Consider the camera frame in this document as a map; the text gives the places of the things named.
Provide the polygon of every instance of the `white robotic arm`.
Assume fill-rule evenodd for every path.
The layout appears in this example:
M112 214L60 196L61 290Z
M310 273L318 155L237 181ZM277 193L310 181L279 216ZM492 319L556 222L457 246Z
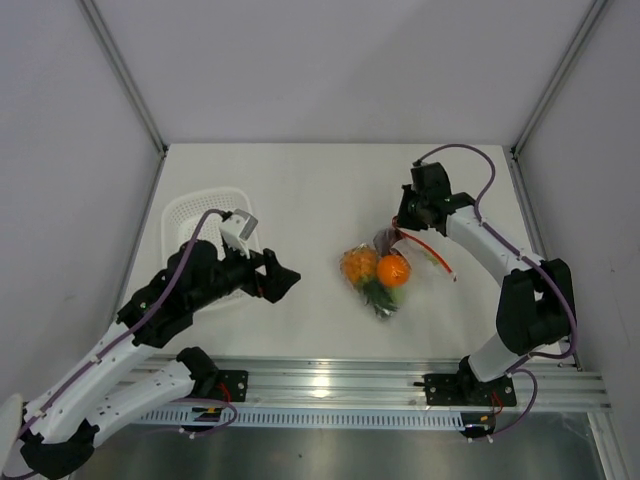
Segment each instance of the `white robotic arm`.
M223 260L214 245L197 240L210 213L223 217ZM197 310L237 289L275 303L300 280L300 274L282 267L271 250L260 254L246 247L256 224L253 216L239 210L205 213L191 240L149 285L132 295L85 358L51 390L25 405L20 451L34 472L63 478L82 466L95 447L144 413L187 396L220 395L219 371L197 347L183 350L160 372L111 391L190 327ZM265 274L257 271L262 266Z
M506 381L511 369L536 349L571 333L571 318L562 304L565 300L571 312L575 311L569 268L562 260L547 262L529 249L515 247L515 242L481 216L475 199L466 193L451 193L449 178L439 163L423 164L420 160L411 175L413 183L403 186L397 226L435 228L469 251L501 288L497 333L476 353L462 359L455 378L425 375L425 384L433 393L427 395L427 401L430 405L490 407L490 394ZM440 387L433 383L440 380L455 384L457 391L447 386L440 396ZM505 405L515 404L515 396L502 400Z

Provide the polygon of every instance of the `white table surface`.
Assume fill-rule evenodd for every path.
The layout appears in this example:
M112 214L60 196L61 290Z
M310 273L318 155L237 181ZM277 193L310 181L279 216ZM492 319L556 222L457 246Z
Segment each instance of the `white table surface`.
M499 288L465 250L429 231L419 234L453 267L458 281L427 282L387 322L379 321L339 271L341 254L389 225L410 183L411 162L433 145L174 144L147 219L127 288L130 295L161 268L160 218L181 195L231 186L250 198L260 247L302 274L279 303L197 313L194 325L165 351L200 346L211 355L459 359L495 333ZM529 247L524 222L499 146L483 146L496 163L482 210L495 225ZM489 178L487 164L465 150L432 157L452 191L476 196Z

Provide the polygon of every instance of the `orange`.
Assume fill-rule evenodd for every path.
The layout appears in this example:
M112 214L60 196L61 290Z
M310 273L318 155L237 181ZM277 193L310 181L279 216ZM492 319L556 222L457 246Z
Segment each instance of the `orange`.
M376 273L385 287L399 287L409 280L411 266L402 255L387 255L378 262Z
M352 285L359 285L375 275L377 262L375 250L367 246L356 247L342 257L342 272Z

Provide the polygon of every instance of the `white wall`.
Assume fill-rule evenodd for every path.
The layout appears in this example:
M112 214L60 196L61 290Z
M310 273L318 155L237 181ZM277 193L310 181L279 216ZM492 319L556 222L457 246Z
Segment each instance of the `white wall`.
M513 142L590 0L98 0L174 142Z
M107 324L157 158L73 1L0 3L0 400Z
M638 453L640 3L612 3L521 163L550 250L573 271L580 356Z

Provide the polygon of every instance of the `metal frame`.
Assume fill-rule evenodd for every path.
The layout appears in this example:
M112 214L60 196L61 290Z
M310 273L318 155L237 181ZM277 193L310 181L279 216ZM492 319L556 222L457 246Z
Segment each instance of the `metal frame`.
M529 138L533 134L536 127L540 124L553 100L558 96L560 90L571 75L576 62L585 50L587 43L591 39L600 21L606 13L607 7L611 4L611 0L593 0L587 13L582 18L576 33L569 42L567 49L564 51L560 62L558 63L551 79L542 91L542 95L536 102L531 115L527 119L522 132L518 136L516 143L512 149L513 157L518 160L522 149L527 144Z
M246 370L249 385L247 407L279 409L381 410L483 412L483 407L433 407L414 382L425 373L455 373L458 362L451 360L338 360L212 357L222 370ZM134 369L122 382L124 387L163 368L173 359L157 355ZM538 378L535 412L610 412L602 377L579 372L575 367L559 368L555 363L533 361L528 367ZM529 402L532 385L528 377L515 375L518 406Z
M76 0L76 3L94 33L124 95L160 155L158 169L151 182L149 193L145 197L144 213L139 224L134 227L136 229L135 243L127 259L127 269L114 301L113 313L115 313L126 291L168 147L163 141L149 108L95 1ZM515 145L510 150L512 155L506 155L510 159L509 170L533 249L545 257L547 249L540 234L540 228L517 160L532 133L566 83L577 59L584 51L588 40L610 3L609 0L593 0ZM127 382L135 381L150 371L161 368L166 364L168 358L158 356L148 360L131 373ZM243 417L243 424L246 425L297 426L302 428L451 429L452 425L454 428L459 428L457 419L459 419L460 412L474 410L472 408L428 407L424 393L413 386L413 382L420 381L421 376L425 373L455 372L457 362L448 360L384 362L339 359L221 358L215 359L215 361L221 368L245 369L250 372L247 403L244 404L242 410L245 415L249 415L249 410L254 413L260 412L260 414L258 417ZM630 478L624 464L621 446L617 440L611 405L600 375L582 372L577 358L576 365L531 362L530 368L540 383L534 411L587 412L607 478ZM522 411L526 406L531 393L531 385L528 382L529 380L526 378L514 377L514 385L520 396L518 406L512 410ZM164 413L156 411L146 416L146 420L141 421L157 425L166 423L166 418L171 416L171 412L179 420L184 420L180 416L180 412L188 414L180 406L167 408L168 411ZM300 421L299 415L306 415L304 418L307 420ZM319 418L322 418L321 423L317 423L319 420L316 419ZM453 423L438 420L443 418L448 418Z
M147 107L144 98L142 98L142 95L140 94L138 86L131 76L131 72L129 72L129 68L125 63L115 40L113 39L113 35L111 35L107 24L102 18L100 9L94 0L76 0L76 3L82 11L84 18L87 21L87 25L95 35L96 41L98 42L98 45L100 45L102 53L104 53L113 74L118 79L118 82L122 87L122 92L127 97L127 100L129 100L131 108L133 108L133 111L138 116L138 119L149 136L149 140L158 153L160 155L164 155L167 150L167 146L162 140L158 127L151 116L151 112L149 112L149 108Z

